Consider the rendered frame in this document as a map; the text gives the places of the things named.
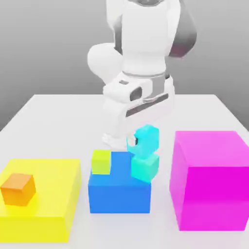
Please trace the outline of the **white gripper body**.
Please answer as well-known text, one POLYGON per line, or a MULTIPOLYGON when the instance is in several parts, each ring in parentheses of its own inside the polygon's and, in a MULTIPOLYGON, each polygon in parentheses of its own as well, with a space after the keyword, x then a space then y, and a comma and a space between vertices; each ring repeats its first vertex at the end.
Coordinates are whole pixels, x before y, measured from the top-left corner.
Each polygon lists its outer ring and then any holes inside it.
POLYGON ((125 136, 164 116, 173 106, 171 76, 117 76, 103 88, 105 133, 125 136))

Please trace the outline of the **small cyan cube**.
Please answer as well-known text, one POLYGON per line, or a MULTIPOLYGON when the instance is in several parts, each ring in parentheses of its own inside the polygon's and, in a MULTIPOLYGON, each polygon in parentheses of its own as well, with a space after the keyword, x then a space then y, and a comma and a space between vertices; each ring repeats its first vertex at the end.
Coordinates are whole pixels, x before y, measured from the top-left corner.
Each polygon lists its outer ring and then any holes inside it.
POLYGON ((146 124, 135 131, 134 137, 136 144, 131 146, 127 142, 127 150, 141 159, 147 158, 159 148, 160 130, 157 127, 146 124))

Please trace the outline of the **small lime green cube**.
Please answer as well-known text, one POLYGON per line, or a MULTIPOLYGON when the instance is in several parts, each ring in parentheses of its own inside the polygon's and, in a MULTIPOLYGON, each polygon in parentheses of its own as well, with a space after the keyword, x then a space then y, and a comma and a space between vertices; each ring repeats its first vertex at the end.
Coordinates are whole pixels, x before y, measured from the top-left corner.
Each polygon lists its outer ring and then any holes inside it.
POLYGON ((111 151, 94 150, 91 159, 91 172, 98 175, 109 175, 111 169, 111 151))

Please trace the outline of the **small teal cube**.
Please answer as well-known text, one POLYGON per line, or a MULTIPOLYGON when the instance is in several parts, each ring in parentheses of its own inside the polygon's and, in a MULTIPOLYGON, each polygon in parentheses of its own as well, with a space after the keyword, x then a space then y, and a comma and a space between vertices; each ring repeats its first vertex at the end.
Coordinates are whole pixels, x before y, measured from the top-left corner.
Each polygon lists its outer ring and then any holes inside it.
POLYGON ((133 156, 131 160, 131 176, 141 181, 150 183, 159 170, 160 157, 151 154, 145 159, 133 156))

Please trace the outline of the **small orange cube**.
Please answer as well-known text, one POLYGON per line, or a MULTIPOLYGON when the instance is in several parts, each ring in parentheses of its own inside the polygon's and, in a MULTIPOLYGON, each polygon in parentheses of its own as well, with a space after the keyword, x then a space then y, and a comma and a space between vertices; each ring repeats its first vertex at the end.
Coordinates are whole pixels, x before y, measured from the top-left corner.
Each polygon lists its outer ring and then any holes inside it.
POLYGON ((5 205, 27 206, 36 193, 33 175, 12 173, 0 186, 5 205))

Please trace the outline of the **large blue box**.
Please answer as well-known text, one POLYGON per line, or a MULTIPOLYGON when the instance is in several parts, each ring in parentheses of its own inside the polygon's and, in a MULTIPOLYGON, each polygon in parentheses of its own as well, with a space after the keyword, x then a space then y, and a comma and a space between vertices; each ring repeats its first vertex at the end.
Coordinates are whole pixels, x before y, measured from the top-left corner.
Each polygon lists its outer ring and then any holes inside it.
POLYGON ((110 174, 90 173, 90 213, 150 213, 151 184, 131 176, 132 157, 112 152, 110 174))

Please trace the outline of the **large magenta box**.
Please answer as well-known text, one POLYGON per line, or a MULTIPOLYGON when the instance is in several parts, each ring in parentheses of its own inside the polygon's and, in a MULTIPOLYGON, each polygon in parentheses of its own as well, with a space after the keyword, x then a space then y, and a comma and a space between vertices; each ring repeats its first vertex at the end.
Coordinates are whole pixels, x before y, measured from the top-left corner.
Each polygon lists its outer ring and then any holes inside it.
POLYGON ((169 190, 180 231, 243 231, 249 146, 235 131, 177 131, 169 190))

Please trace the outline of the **large yellow box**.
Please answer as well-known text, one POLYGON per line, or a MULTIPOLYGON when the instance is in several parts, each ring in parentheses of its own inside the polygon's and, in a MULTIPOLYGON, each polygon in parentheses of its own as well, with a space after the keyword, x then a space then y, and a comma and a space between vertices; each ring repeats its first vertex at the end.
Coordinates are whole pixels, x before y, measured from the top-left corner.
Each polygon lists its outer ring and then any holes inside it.
POLYGON ((27 206, 5 205, 0 194, 0 243, 68 242, 80 188, 79 159, 11 159, 0 173, 33 175, 36 194, 27 206))

